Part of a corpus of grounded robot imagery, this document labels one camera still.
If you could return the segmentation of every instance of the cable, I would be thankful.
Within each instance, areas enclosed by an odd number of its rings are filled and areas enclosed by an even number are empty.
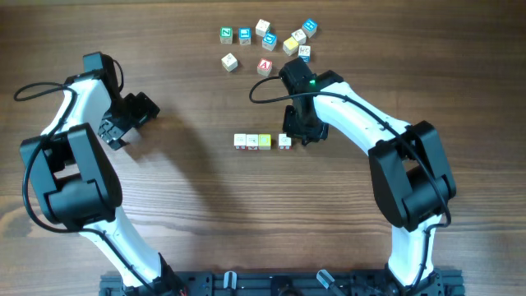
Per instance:
[[[49,89],[49,90],[45,90],[45,91],[39,92],[36,95],[30,95],[30,96],[23,97],[23,98],[19,98],[18,97],[18,95],[22,91],[27,90],[27,89],[29,89],[31,87],[35,87],[35,86],[56,86],[56,87],[52,88],[52,89]],[[31,156],[30,156],[30,158],[29,158],[29,160],[27,162],[27,166],[25,167],[25,172],[24,172],[24,178],[22,180],[22,198],[23,198],[23,201],[24,201],[25,210],[27,211],[27,214],[33,220],[33,222],[35,222],[39,227],[41,227],[43,229],[46,229],[46,230],[48,230],[50,232],[53,232],[53,233],[56,233],[56,234],[73,234],[73,233],[84,232],[84,233],[92,233],[92,234],[98,235],[108,245],[108,247],[112,250],[112,252],[115,253],[115,256],[117,256],[117,258],[122,262],[122,264],[133,274],[133,276],[135,276],[141,282],[141,284],[143,284],[153,295],[156,295],[157,293],[155,292],[154,288],[151,287],[148,283],[146,283],[146,281],[135,271],[133,266],[126,261],[126,259],[115,248],[115,246],[109,240],[109,238],[106,236],[105,233],[100,232],[100,231],[95,230],[95,229],[81,229],[79,231],[74,231],[74,230],[69,230],[69,229],[58,229],[58,228],[51,227],[51,226],[45,224],[42,220],[40,220],[37,217],[37,215],[35,214],[35,212],[33,211],[33,208],[31,207],[29,194],[28,194],[28,186],[29,186],[30,173],[31,173],[31,169],[33,168],[33,164],[35,163],[37,155],[42,150],[42,146],[44,144],[46,144],[51,139],[51,137],[55,134],[55,132],[57,132],[57,130],[66,122],[67,116],[69,116],[69,113],[72,111],[72,108],[75,105],[77,93],[72,88],[70,88],[68,86],[65,86],[63,84],[60,84],[60,83],[56,83],[56,82],[37,82],[37,83],[32,83],[32,84],[29,84],[27,86],[21,87],[13,95],[13,99],[15,101],[22,102],[22,101],[27,101],[27,100],[30,100],[30,99],[35,99],[35,98],[38,98],[38,97],[43,96],[43,95],[51,94],[53,92],[60,91],[60,90],[70,91],[72,93],[72,100],[70,101],[70,103],[66,107],[66,110],[64,111],[64,114],[60,117],[60,119],[58,119],[57,125],[47,135],[42,137],[42,139],[40,140],[39,144],[35,147],[35,150],[33,150],[33,153],[31,153]]]
[[[117,62],[117,60],[113,60],[117,64],[118,70],[121,72],[121,85],[118,86],[118,91],[121,92],[122,88],[124,87],[124,72],[122,71],[121,64]]]
[[[436,229],[436,228],[446,228],[446,227],[448,227],[451,224],[450,209],[448,208],[444,197],[442,196],[442,194],[440,193],[440,191],[438,189],[438,186],[436,185],[435,179],[432,177],[432,175],[429,172],[429,170],[427,169],[426,165],[424,164],[424,162],[422,161],[420,156],[418,156],[418,154],[414,150],[414,148],[412,146],[410,146],[406,142],[406,140],[404,140],[402,138],[402,136],[395,129],[393,129],[387,122],[385,122],[380,117],[378,117],[378,115],[374,114],[370,109],[368,109],[367,107],[365,107],[362,104],[358,103],[354,99],[349,98],[347,95],[340,95],[340,94],[326,92],[326,91],[316,91],[316,92],[307,92],[307,93],[297,94],[297,95],[285,95],[285,96],[278,97],[278,98],[273,98],[273,99],[254,100],[252,98],[252,94],[253,94],[254,90],[257,88],[257,86],[259,86],[260,84],[262,84],[262,83],[264,83],[266,81],[270,81],[270,80],[274,80],[274,79],[280,79],[280,77],[279,76],[271,76],[271,77],[267,77],[267,78],[265,78],[265,79],[263,79],[261,81],[258,81],[251,88],[250,93],[248,95],[248,99],[252,103],[256,103],[256,104],[274,103],[274,102],[279,102],[279,101],[286,100],[286,99],[305,98],[307,96],[313,96],[313,95],[327,95],[327,96],[332,96],[332,97],[335,97],[335,98],[342,99],[345,102],[349,102],[349,103],[354,104],[355,106],[359,107],[362,111],[364,111],[369,116],[371,116],[373,119],[375,119],[383,128],[385,128],[390,133],[392,133],[394,135],[394,137],[396,138],[396,140],[409,152],[411,157],[413,159],[415,159],[418,162],[418,164],[420,165],[420,167],[422,168],[422,171],[426,175],[427,181],[429,181],[429,183],[433,187],[433,190],[435,191],[435,194],[436,194],[439,202],[441,203],[441,208],[442,208],[442,210],[445,213],[446,222],[445,223],[431,224],[431,225],[427,226],[426,229],[424,230],[424,234],[426,235],[426,237],[425,237],[425,240],[424,240],[424,249],[423,249],[423,252],[422,252],[422,262],[420,263],[420,268],[418,269],[417,277],[415,278],[415,281],[413,282],[413,284],[411,284],[411,287],[408,289],[407,293],[409,294],[410,292],[413,292],[414,289],[418,288],[418,285],[420,284],[420,280],[422,279],[423,272],[426,269],[427,254],[428,254],[428,248],[429,248],[429,240],[431,238],[431,231],[433,229]]]

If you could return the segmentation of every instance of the cube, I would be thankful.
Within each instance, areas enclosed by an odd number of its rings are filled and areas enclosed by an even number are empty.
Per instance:
[[[251,34],[250,28],[239,28],[240,45],[250,45],[251,38],[252,38],[252,34]]]
[[[257,150],[259,147],[259,136],[258,135],[247,135],[247,149]]]
[[[276,44],[278,43],[278,37],[276,37],[274,34],[267,33],[261,42],[263,44],[263,49],[273,51],[274,47],[276,47]]]
[[[287,136],[287,134],[279,134],[278,146],[281,150],[290,150],[293,145],[293,140]]]
[[[225,55],[224,58],[221,58],[221,63],[228,72],[231,72],[238,66],[238,60],[231,53]]]
[[[265,37],[265,34],[270,31],[270,23],[268,21],[260,20],[256,25],[256,35]]]
[[[311,47],[309,45],[300,45],[298,50],[298,56],[305,62],[311,61]]]
[[[296,53],[298,51],[299,43],[295,40],[294,37],[290,37],[289,39],[286,39],[285,42],[283,42],[283,50],[288,56],[293,55],[293,53]]]
[[[272,71],[272,62],[262,58],[260,63],[257,65],[257,72],[263,76],[267,76]]]
[[[299,44],[305,44],[307,42],[307,36],[303,33],[302,29],[295,30],[292,35]]]
[[[272,140],[269,134],[260,134],[260,150],[270,150]]]
[[[311,19],[305,21],[305,23],[302,26],[302,30],[308,38],[311,38],[316,33],[317,29],[318,24]]]
[[[233,146],[238,150],[245,150],[247,148],[247,134],[233,135]]]
[[[222,44],[232,44],[233,31],[232,27],[221,27],[219,31],[219,38]]]

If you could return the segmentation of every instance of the wood grain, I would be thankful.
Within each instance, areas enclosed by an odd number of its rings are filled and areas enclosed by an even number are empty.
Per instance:
[[[0,8],[0,294],[93,295],[113,267],[87,240],[37,229],[21,203],[21,141],[58,110],[58,95],[14,91],[82,71],[102,51],[144,91],[159,118],[104,149],[123,206],[176,271],[381,268],[390,226],[374,202],[367,157],[335,129],[293,151],[235,151],[235,132],[277,136],[286,103],[248,101],[260,58],[276,73],[281,42],[308,17],[320,29],[310,67],[345,77],[364,98],[441,134],[458,185],[453,225],[436,236],[437,266],[464,271],[468,294],[526,289],[526,17],[500,1],[211,2]],[[272,23],[265,51],[223,45],[222,25]],[[227,73],[220,59],[240,66]],[[259,98],[283,95],[279,82]]]

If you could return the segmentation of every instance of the yellow block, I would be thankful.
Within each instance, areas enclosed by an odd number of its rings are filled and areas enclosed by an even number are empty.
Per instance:
[[[260,150],[270,150],[272,141],[269,134],[260,134]]]
[[[299,46],[299,43],[295,40],[294,37],[286,39],[283,42],[283,44],[287,47],[288,50],[294,50],[297,46]]]

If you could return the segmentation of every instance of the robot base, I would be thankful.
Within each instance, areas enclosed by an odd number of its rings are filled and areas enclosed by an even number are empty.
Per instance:
[[[236,274],[235,279],[224,283],[225,274],[210,272],[176,272],[187,287],[186,296],[335,296],[333,289],[316,279],[316,273],[261,273]],[[346,296],[402,295],[396,286],[389,286],[386,270],[352,271],[331,274],[335,287]],[[427,287],[419,296],[465,295],[462,271],[435,269]],[[177,295],[167,292],[162,296]],[[99,296],[126,296],[120,275],[103,275]]]

